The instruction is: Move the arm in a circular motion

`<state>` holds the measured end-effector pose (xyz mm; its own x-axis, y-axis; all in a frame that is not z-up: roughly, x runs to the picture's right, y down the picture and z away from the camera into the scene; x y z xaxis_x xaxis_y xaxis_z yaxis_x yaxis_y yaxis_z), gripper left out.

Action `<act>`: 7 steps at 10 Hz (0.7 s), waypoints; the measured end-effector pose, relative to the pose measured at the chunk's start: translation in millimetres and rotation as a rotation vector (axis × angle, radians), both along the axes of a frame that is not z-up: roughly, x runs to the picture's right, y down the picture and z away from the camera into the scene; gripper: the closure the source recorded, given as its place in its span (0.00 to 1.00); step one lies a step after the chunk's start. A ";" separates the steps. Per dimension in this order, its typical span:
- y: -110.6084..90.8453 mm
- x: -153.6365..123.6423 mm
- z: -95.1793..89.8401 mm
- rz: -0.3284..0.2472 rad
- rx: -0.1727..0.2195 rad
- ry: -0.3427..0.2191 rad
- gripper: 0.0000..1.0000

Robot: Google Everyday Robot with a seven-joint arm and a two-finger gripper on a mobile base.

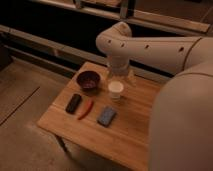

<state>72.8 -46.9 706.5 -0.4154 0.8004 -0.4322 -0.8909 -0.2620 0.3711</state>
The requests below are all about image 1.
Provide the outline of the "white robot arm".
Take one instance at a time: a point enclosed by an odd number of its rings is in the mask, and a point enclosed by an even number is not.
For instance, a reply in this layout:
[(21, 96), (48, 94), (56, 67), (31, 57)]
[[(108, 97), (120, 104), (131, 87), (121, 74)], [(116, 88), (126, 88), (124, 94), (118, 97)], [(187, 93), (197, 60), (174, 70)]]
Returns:
[(173, 75), (152, 107), (149, 171), (213, 171), (213, 37), (134, 37), (119, 22), (96, 47), (113, 74), (134, 60)]

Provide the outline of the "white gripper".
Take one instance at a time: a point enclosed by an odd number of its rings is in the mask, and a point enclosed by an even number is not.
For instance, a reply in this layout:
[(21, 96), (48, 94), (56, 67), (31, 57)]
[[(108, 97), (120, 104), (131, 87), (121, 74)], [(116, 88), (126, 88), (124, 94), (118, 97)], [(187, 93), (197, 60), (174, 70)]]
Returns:
[(111, 81), (119, 81), (124, 85), (136, 86), (136, 78), (134, 76), (134, 72), (129, 65), (121, 68), (111, 67), (110, 65), (107, 66), (108, 75), (106, 80), (108, 82)]

